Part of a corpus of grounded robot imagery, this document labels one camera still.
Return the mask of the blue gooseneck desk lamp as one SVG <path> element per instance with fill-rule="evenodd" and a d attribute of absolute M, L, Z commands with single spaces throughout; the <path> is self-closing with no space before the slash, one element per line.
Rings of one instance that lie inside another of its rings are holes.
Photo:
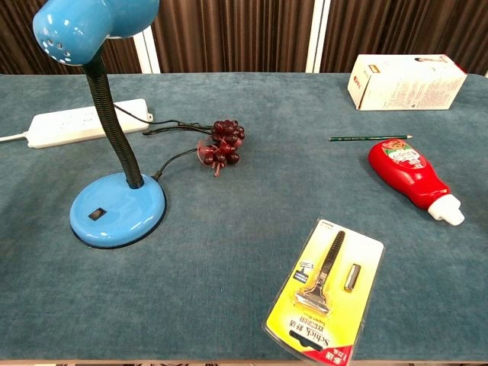
<path fill-rule="evenodd" d="M 47 0 L 34 15 L 39 45 L 57 62 L 82 67 L 95 110 L 123 171 L 85 187 L 72 203 L 72 231 L 87 246 L 113 249 L 149 235 L 165 214 L 165 194 L 141 173 L 119 124 L 102 59 L 108 38 L 128 38 L 151 25 L 159 0 Z"/>

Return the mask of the dark red plastic grapes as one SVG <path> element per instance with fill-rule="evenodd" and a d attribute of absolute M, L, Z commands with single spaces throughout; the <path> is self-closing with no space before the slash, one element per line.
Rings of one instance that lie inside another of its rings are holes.
<path fill-rule="evenodd" d="M 239 162 L 238 149 L 245 137 L 245 129 L 237 120 L 218 120 L 210 129 L 210 137 L 198 142 L 197 157 L 219 177 L 224 168 Z"/>

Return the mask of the teal velvet table cloth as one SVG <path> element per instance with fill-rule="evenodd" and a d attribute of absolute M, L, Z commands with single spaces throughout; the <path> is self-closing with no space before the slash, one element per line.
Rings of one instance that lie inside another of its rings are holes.
<path fill-rule="evenodd" d="M 120 171 L 107 140 L 31 149 L 0 143 L 0 362 L 287 360 L 263 331 L 319 218 L 384 244 L 356 360 L 488 361 L 488 78 L 469 75 L 446 111 L 358 111 L 346 74 L 113 75 L 118 101 L 159 120 L 246 129 L 219 177 L 191 149 L 199 134 L 129 135 L 140 169 L 162 170 L 159 227 L 115 250 L 82 244 L 75 196 Z M 368 161 L 412 135 L 461 202 L 434 220 Z"/>

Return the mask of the green pencil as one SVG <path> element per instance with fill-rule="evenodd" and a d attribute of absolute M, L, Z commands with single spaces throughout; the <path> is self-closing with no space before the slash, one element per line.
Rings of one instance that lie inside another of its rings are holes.
<path fill-rule="evenodd" d="M 349 142 L 349 141 L 380 141 L 380 140 L 409 140 L 412 135 L 392 135 L 392 136 L 330 136 L 330 142 Z"/>

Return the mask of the yellow razor blister pack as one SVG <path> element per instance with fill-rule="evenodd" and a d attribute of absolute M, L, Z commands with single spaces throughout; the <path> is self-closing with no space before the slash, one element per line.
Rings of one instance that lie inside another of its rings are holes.
<path fill-rule="evenodd" d="M 383 256 L 382 242 L 318 220 L 263 329 L 304 361 L 349 366 Z"/>

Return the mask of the brown pleated curtain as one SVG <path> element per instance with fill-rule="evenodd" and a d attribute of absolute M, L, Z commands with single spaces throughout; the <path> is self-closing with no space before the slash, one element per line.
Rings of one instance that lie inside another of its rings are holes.
<path fill-rule="evenodd" d="M 37 45 L 46 0 L 0 0 L 0 74 L 78 74 Z M 321 0 L 160 0 L 152 24 L 161 72 L 302 72 Z M 445 54 L 488 72 L 488 0 L 330 0 L 321 6 L 320 72 L 349 72 L 361 53 Z"/>

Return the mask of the red ketchup squeeze bottle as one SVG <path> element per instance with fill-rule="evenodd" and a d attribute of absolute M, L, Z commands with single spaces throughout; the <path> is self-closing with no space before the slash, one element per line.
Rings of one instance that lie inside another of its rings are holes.
<path fill-rule="evenodd" d="M 424 155 L 405 140 L 389 139 L 375 144 L 368 153 L 368 161 L 390 187 L 427 211 L 434 220 L 452 226 L 464 222 L 460 200 Z"/>

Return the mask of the white power strip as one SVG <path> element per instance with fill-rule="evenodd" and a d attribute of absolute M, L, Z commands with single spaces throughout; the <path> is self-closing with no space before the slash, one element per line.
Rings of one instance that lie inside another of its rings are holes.
<path fill-rule="evenodd" d="M 117 119 L 124 133 L 146 130 L 153 121 L 142 98 L 115 104 Z M 75 108 L 34 116 L 25 133 L 27 145 L 40 149 L 104 138 L 105 132 L 95 107 Z"/>

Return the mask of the white cardboard box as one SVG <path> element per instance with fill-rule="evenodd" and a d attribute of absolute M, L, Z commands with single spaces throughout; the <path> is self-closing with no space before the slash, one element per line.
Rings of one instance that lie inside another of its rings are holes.
<path fill-rule="evenodd" d="M 348 92 L 360 111 L 447 110 L 466 78 L 445 54 L 360 54 Z"/>

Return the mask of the white vertical frame post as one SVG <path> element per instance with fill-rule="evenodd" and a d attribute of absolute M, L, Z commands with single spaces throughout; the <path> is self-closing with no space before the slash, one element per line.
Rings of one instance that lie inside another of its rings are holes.
<path fill-rule="evenodd" d="M 152 26 L 133 36 L 137 58 L 143 74 L 159 74 L 159 58 L 156 52 L 156 44 Z"/>
<path fill-rule="evenodd" d="M 319 73 L 331 0 L 314 0 L 305 73 Z"/>

